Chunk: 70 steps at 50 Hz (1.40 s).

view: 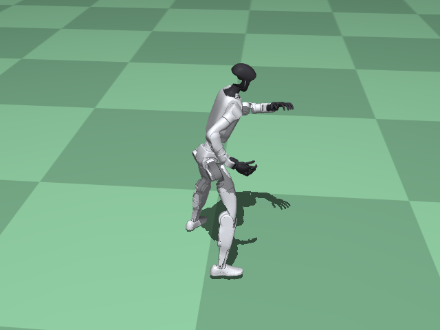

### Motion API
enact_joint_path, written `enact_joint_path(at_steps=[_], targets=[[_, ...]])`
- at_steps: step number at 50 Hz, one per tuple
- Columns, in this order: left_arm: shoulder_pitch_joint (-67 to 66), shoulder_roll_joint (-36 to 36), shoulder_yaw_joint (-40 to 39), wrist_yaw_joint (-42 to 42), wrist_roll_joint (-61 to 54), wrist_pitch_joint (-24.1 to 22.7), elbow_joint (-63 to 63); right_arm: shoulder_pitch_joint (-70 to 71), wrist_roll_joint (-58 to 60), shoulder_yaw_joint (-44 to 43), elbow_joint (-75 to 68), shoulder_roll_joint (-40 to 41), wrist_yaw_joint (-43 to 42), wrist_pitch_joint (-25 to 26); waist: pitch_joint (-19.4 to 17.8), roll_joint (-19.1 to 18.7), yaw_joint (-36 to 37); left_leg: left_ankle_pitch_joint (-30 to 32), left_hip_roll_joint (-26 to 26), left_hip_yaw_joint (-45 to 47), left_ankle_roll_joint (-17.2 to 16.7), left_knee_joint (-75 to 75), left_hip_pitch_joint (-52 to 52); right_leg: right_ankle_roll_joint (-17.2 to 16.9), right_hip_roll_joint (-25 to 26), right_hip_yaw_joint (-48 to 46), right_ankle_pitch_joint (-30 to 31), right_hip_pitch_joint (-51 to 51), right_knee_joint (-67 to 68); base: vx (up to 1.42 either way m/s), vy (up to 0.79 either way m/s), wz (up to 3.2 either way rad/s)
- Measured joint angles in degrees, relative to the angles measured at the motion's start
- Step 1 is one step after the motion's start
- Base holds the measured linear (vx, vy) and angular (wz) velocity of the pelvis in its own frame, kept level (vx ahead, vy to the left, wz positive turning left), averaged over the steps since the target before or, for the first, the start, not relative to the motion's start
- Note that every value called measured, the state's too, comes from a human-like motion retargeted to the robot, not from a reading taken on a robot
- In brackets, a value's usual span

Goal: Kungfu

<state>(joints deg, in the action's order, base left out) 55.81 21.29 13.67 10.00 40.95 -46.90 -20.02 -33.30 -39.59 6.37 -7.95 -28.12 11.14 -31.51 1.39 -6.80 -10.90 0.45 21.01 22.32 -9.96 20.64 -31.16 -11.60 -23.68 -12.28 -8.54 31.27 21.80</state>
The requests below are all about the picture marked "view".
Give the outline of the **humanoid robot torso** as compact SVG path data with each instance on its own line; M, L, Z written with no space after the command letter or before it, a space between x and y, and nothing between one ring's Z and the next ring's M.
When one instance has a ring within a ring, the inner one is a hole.
M208 130L217 122L217 120L219 120L225 114L226 109L230 105L234 104L235 102L237 102L240 105L241 110L243 110L242 99L238 93L235 94L235 98L229 97L228 95L227 96L225 95L223 90L228 89L228 88L229 87L224 87L217 94L217 97L214 101L214 104L212 106L212 110L211 110L209 118L208 118L208 123L206 125L206 132L208 132ZM221 136L221 143L226 143L226 141L230 137L231 133L233 132L235 126L237 125L238 121L239 121L239 119L237 121L233 122L226 130L221 131L219 133ZM206 162L208 160L213 159L215 161L215 163L218 162L218 158L216 157L215 153L211 151L211 148L210 148L211 146L212 146L212 144L206 140L205 144L200 144L199 147L197 148L197 153L196 153L195 157L196 157L198 164L201 167L203 167L204 169L206 169Z

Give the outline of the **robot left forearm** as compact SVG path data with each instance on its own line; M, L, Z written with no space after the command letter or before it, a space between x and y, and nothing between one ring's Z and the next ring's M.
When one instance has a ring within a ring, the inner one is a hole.
M248 103L250 104L251 112L253 114L255 114L255 113L271 113L271 112L275 112L275 111L268 111L266 109L267 105L270 105L271 103L259 103L259 104L251 103L251 102L248 102Z

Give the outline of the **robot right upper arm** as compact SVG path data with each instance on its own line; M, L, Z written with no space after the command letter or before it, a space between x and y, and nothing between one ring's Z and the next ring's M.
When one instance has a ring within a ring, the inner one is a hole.
M226 110L225 114L217 120L217 122L206 133L206 140L211 143L210 136L213 133L220 133L226 130L233 122L237 121L242 116L240 105L235 102L231 104ZM220 136L221 137L221 136Z

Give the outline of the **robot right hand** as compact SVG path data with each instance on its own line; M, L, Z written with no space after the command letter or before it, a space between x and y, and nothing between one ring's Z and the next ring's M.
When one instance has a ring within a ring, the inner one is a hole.
M245 176L249 176L250 174L252 174L256 168L257 168L257 164L255 166L249 166L249 164L253 164L255 163L255 161L251 161L251 162L239 162L237 159L230 157L230 160L234 163L236 163L231 169L236 169L236 171L240 174L243 174ZM251 169L252 168L252 169Z

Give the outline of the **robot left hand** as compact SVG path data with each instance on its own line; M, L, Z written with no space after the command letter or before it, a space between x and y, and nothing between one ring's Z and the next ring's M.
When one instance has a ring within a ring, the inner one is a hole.
M282 107L285 111L285 106L287 107L287 110L294 109L292 103L290 102L272 102L271 104L267 105L266 109L268 111L277 111L279 107Z

